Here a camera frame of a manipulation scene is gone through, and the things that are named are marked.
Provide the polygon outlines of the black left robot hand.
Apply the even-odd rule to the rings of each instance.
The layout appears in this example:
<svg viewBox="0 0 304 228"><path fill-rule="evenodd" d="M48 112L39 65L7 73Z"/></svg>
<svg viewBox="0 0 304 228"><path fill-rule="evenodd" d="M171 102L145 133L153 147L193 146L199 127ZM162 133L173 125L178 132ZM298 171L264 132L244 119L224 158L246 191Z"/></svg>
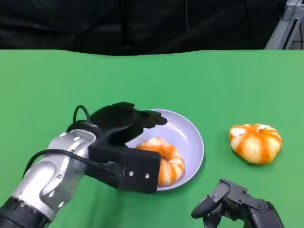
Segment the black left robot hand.
<svg viewBox="0 0 304 228"><path fill-rule="evenodd" d="M119 102L100 108L90 115L113 145L123 145L141 135L144 129L165 125L168 120L152 110L138 110L128 102Z"/></svg>

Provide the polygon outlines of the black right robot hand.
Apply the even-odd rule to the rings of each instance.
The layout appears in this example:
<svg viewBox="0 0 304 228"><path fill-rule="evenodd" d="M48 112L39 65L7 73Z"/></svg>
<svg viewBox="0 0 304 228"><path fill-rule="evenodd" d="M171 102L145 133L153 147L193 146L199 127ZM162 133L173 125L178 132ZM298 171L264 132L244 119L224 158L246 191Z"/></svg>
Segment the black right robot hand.
<svg viewBox="0 0 304 228"><path fill-rule="evenodd" d="M205 228L218 227L223 216L242 220L245 228L284 227L271 202L252 197L246 188L226 179L220 179L216 188L191 212L192 218L203 219Z"/></svg>

